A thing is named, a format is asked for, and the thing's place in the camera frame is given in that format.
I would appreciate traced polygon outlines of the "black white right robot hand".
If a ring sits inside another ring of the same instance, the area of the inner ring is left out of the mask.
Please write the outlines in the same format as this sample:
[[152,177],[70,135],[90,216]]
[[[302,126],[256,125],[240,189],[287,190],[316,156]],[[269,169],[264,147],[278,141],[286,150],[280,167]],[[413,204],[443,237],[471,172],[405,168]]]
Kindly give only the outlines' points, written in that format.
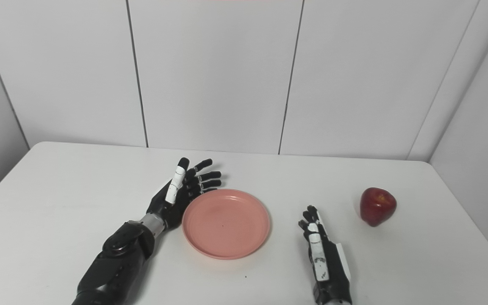
[[343,246],[329,239],[316,207],[309,205],[302,216],[298,224],[308,242],[314,301],[318,305],[352,305],[351,274]]

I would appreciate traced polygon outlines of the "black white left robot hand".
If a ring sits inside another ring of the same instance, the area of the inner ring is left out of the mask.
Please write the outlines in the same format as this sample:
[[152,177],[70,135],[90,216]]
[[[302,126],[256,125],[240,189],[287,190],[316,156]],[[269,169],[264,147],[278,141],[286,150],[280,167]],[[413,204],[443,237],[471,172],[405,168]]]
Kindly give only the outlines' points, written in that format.
[[200,174],[212,164],[212,159],[206,159],[190,167],[189,160],[181,158],[174,176],[151,199],[147,214],[139,222],[155,236],[165,230],[178,227],[186,209],[194,199],[222,185],[221,172],[211,171]]

